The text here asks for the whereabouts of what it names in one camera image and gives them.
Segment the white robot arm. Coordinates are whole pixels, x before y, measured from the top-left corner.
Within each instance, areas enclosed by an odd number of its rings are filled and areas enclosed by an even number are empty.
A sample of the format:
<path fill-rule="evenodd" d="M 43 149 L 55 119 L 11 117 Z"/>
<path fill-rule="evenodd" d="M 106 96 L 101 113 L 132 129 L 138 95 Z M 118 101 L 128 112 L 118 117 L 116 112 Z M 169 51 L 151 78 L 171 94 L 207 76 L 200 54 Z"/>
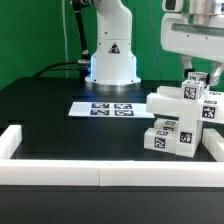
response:
<path fill-rule="evenodd" d="M 97 50 L 88 52 L 81 10 L 93 4 L 97 14 Z M 84 81 L 102 89 L 138 85 L 136 57 L 131 50 L 132 13 L 121 0 L 71 0 L 83 57 L 90 61 Z M 163 0 L 161 45 L 181 56 L 184 72 L 193 71 L 193 57 L 214 63 L 208 83 L 216 86 L 224 73 L 224 0 Z"/>

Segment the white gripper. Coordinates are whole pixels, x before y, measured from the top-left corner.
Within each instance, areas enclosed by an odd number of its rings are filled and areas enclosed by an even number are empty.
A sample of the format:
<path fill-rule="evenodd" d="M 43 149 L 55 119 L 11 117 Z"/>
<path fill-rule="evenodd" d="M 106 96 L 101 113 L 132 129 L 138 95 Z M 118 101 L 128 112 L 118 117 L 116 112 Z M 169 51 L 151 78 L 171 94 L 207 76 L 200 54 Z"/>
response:
<path fill-rule="evenodd" d="M 201 26 L 189 24 L 183 14 L 166 13 L 161 25 L 161 45 L 166 51 L 182 54 L 185 77 L 193 71 L 192 57 L 215 61 L 209 84 L 219 84 L 224 72 L 224 15 L 212 16 L 208 26 Z"/>

